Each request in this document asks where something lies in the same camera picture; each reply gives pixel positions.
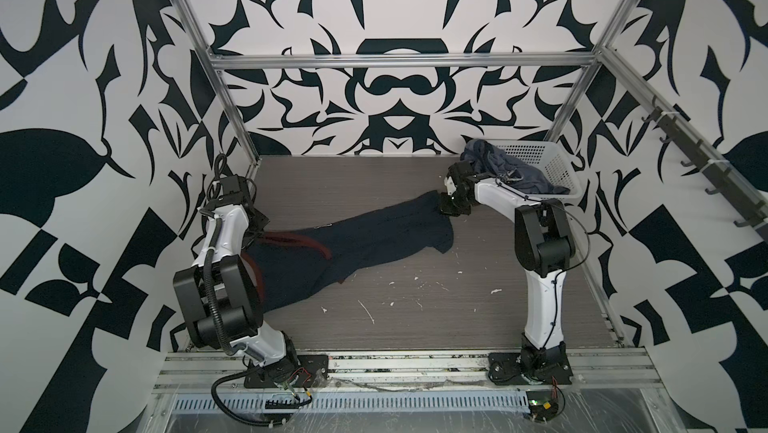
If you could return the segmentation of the navy tank top red trim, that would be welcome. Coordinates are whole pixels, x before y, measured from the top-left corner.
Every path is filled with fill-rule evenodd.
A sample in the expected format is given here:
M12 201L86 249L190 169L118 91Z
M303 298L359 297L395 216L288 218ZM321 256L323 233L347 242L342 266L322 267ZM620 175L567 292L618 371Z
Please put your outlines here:
M267 232L242 252L266 312L306 300L356 271L432 248L450 251L454 232L439 194L303 230Z

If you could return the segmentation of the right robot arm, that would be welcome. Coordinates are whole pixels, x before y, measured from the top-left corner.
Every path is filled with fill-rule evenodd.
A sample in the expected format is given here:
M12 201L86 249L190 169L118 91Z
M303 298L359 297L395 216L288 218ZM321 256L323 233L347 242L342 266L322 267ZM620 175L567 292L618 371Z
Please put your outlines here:
M572 375L564 339L563 288L576 242L568 212L556 198L520 192L502 179L452 164L440 195L442 213L466 216L486 206L513 223L514 253L525 271L527 319L517 353L491 353L488 378L496 385L568 384Z

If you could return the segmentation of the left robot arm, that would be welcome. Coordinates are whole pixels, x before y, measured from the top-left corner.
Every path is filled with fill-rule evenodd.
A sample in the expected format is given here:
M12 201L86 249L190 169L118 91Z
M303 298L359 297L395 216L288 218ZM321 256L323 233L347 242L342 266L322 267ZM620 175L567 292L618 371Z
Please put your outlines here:
M259 280L243 258L268 223L254 199L245 177L213 182L211 198L199 209L207 221L201 251L174 275L174 292L195 346L248 357L259 368L297 368L291 340L264 320Z

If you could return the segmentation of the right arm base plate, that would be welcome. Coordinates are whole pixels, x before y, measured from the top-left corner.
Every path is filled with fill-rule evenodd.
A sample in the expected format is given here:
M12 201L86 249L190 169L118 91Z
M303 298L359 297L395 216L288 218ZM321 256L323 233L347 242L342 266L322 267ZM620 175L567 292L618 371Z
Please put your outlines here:
M572 377L567 356L555 348L488 355L488 379L498 386L571 385Z

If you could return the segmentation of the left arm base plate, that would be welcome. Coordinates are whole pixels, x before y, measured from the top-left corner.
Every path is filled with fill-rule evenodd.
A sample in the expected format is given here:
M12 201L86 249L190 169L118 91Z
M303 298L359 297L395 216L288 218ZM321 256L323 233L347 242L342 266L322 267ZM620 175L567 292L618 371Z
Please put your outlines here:
M246 389L309 388L326 378L329 357L318 354L299 354L297 360L285 357L265 367L253 367L244 380Z

